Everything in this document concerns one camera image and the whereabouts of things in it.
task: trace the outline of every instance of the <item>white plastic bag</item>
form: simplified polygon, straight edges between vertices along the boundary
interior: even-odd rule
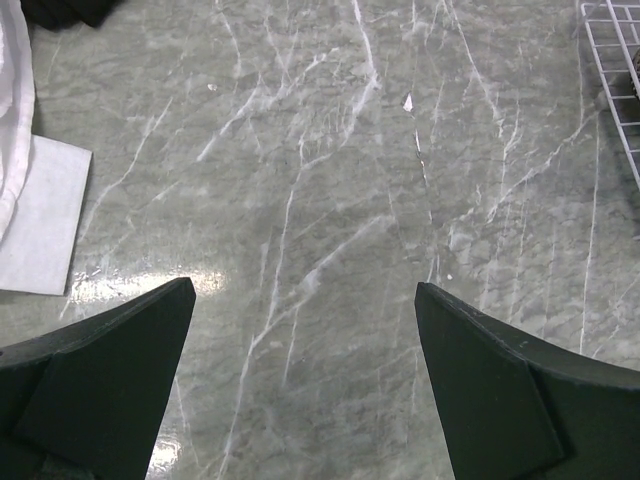
[[[34,101],[31,45],[20,0],[0,0],[0,241],[29,170]]]

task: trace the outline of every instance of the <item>white cloth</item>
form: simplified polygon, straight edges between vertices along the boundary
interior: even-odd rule
[[[0,0],[0,241],[29,169],[34,101],[31,45],[20,0]]]
[[[0,290],[64,294],[90,161],[88,150],[33,136],[27,182],[0,243]]]

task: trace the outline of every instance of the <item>white wire rack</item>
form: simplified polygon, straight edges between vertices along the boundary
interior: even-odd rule
[[[632,60],[640,49],[640,2],[627,1],[599,0],[580,9],[604,94],[640,188],[640,101],[632,88],[640,92]]]

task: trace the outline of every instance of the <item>black cloth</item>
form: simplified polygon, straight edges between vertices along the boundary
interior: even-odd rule
[[[25,17],[47,30],[83,22],[99,27],[122,0],[21,0]]]

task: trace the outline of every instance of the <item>marble floor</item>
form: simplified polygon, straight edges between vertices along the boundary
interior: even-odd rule
[[[67,296],[1,293],[2,342],[188,275],[149,479],[451,480],[418,281],[640,369],[640,194],[575,17],[128,0],[36,30],[35,131],[94,161]]]

